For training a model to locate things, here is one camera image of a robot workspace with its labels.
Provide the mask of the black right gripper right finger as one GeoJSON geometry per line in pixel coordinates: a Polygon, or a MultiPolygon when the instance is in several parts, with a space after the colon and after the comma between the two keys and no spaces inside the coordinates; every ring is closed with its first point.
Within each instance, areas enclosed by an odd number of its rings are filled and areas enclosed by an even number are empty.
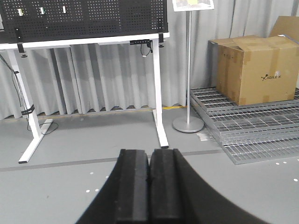
{"type": "Polygon", "coordinates": [[[209,185],[178,149],[156,149],[150,159],[152,224],[264,224],[209,185]]]}

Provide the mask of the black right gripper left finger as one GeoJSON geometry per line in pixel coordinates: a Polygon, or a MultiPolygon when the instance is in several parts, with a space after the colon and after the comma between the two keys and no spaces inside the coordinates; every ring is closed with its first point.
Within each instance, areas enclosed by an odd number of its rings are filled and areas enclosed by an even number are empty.
{"type": "Polygon", "coordinates": [[[120,151],[108,179],[77,223],[148,223],[148,157],[143,150],[120,151]]]}

